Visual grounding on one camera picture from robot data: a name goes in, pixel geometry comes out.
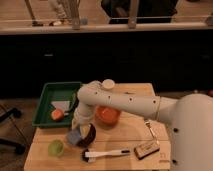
brush handle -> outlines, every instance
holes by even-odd
[[[111,150],[106,152],[86,152],[85,157],[122,156],[129,154],[129,150]]]

orange bowl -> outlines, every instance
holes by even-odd
[[[120,118],[120,114],[120,110],[105,106],[97,106],[95,110],[95,117],[106,125],[115,125]]]

wooden table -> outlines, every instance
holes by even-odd
[[[151,84],[116,84],[113,91],[137,93],[153,96]],[[36,129],[36,133],[26,159],[25,170],[168,170],[170,168],[170,141],[165,125],[151,121],[151,126],[160,141],[160,151],[143,160],[138,160],[133,148],[142,142],[149,141],[152,136],[145,126],[143,117],[122,112],[119,123],[110,129],[100,127],[95,120],[95,141],[90,145],[97,151],[129,148],[131,154],[121,157],[97,158],[94,163],[81,159],[83,151],[80,147],[70,145],[66,140],[68,128]],[[48,145],[51,141],[60,139],[64,143],[64,154],[61,157],[48,155]]]

green plastic bin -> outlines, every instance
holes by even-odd
[[[82,86],[81,82],[56,82],[46,83],[43,87],[36,115],[33,118],[32,125],[40,128],[70,127],[73,118],[74,108],[78,104],[77,91]],[[54,121],[51,118],[51,112],[55,109],[52,101],[74,100],[73,109],[62,121]]]

black cabinet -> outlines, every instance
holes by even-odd
[[[44,83],[114,79],[156,91],[213,88],[213,30],[0,36],[0,97]]]

